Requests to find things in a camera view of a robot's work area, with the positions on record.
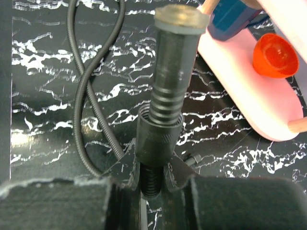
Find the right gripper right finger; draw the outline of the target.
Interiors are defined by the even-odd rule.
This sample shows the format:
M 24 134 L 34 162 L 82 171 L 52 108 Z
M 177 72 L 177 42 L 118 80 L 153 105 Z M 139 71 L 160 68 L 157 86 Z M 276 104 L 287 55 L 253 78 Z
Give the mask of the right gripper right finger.
M 307 197 L 283 178 L 201 176 L 179 157 L 164 167 L 165 230 L 304 230 Z

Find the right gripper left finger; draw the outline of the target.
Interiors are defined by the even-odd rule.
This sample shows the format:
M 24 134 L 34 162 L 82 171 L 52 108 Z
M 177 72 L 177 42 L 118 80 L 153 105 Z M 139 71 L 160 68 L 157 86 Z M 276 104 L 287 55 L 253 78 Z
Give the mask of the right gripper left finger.
M 139 230 L 135 140 L 100 178 L 30 179 L 0 187 L 3 230 Z

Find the black faucet fitting brass ends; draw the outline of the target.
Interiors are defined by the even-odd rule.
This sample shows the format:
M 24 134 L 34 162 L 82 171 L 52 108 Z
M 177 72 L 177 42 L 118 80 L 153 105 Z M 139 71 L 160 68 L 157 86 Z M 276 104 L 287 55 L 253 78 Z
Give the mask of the black faucet fitting brass ends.
M 153 123 L 171 126 L 177 122 L 208 22 L 208 15 L 188 5 L 155 9 L 157 51 L 149 111 Z

